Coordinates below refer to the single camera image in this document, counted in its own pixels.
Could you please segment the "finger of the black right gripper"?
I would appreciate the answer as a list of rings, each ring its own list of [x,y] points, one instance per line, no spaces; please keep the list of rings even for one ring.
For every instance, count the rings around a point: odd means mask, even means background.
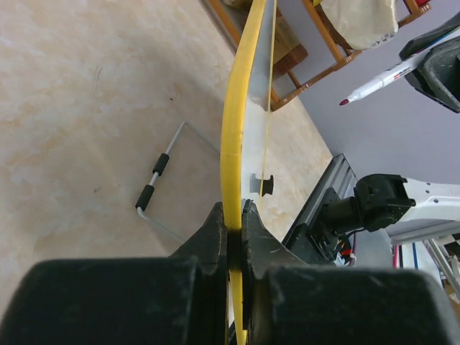
[[[401,60],[407,60],[411,55],[429,46],[429,44],[434,43],[443,36],[448,35],[454,29],[457,29],[459,27],[459,22],[460,14],[456,14],[439,27],[411,39],[403,49],[401,49],[399,58]]]
[[[405,79],[417,92],[459,113],[459,46],[433,48]]]

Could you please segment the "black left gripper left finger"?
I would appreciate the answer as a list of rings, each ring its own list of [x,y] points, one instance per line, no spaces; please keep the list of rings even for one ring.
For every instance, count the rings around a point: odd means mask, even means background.
[[[226,229],[216,203],[169,257],[52,259],[22,278],[3,344],[226,344]]]

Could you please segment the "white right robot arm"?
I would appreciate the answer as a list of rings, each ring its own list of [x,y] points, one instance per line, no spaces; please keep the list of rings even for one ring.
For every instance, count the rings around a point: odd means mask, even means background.
[[[361,100],[405,78],[418,92],[459,112],[459,15],[410,40],[400,62],[353,91],[342,104]],[[373,174],[357,181],[351,197],[321,207],[320,228],[336,235],[385,229],[419,219],[459,220],[459,186],[401,175]]]

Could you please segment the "purple-capped whiteboard marker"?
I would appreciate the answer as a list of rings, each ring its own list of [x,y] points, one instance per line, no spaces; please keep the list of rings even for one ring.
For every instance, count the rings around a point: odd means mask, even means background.
[[[390,69],[385,70],[364,85],[360,86],[358,89],[354,90],[347,98],[342,100],[339,105],[344,106],[361,100],[378,91],[379,89],[388,86],[399,78],[404,77],[408,73],[411,73],[415,67],[416,63],[410,59],[401,61],[397,65],[394,65]]]

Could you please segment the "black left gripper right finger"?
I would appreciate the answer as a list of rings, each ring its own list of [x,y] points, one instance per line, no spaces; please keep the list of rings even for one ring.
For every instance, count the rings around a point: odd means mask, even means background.
[[[418,270],[308,265],[241,215],[248,344],[457,344],[459,323],[441,286]]]

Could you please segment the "yellow-framed whiteboard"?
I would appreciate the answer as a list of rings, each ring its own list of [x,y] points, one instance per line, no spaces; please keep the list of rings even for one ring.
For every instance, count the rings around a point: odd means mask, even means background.
[[[242,214],[246,201],[262,200],[270,121],[276,1],[253,1],[224,101],[220,181],[228,236],[236,342],[247,342],[243,318]]]

